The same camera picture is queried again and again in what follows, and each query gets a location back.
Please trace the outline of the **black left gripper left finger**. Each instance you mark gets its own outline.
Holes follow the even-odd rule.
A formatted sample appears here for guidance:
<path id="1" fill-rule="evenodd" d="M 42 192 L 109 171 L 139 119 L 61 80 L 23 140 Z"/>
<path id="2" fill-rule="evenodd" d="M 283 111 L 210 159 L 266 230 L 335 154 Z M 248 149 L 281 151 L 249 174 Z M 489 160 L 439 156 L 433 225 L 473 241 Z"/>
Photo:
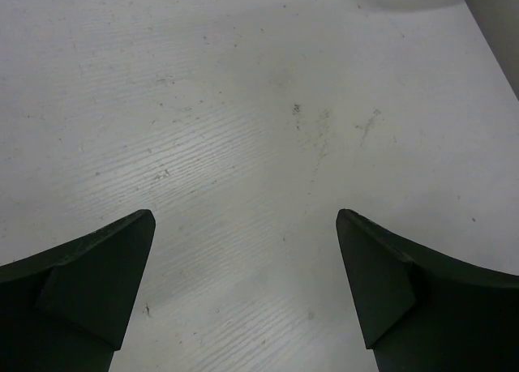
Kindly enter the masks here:
<path id="1" fill-rule="evenodd" d="M 107 371 L 122 347 L 156 221 L 138 210 L 1 267 L 3 371 Z"/>

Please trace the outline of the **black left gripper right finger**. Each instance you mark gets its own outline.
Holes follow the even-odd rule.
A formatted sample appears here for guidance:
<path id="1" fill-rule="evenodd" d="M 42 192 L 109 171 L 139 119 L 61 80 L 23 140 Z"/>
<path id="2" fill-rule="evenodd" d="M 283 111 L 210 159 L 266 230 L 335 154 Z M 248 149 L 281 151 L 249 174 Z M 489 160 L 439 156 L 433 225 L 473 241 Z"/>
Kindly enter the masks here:
<path id="1" fill-rule="evenodd" d="M 441 254 L 351 210 L 338 212 L 336 228 L 379 370 L 517 370 L 515 275 Z"/>

